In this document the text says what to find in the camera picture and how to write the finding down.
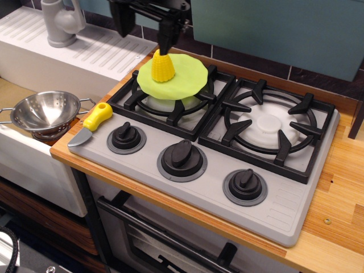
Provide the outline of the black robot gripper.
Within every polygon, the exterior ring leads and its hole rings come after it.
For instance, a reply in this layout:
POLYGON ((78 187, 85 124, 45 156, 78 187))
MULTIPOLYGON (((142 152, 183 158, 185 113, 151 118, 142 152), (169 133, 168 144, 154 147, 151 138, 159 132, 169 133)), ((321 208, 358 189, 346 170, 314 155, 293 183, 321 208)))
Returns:
POLYGON ((187 19, 165 18, 170 13, 187 12, 191 8, 188 1, 109 1, 109 6, 117 32, 123 38, 134 29, 137 14, 160 21, 157 39, 161 55, 169 52, 189 25, 187 19))

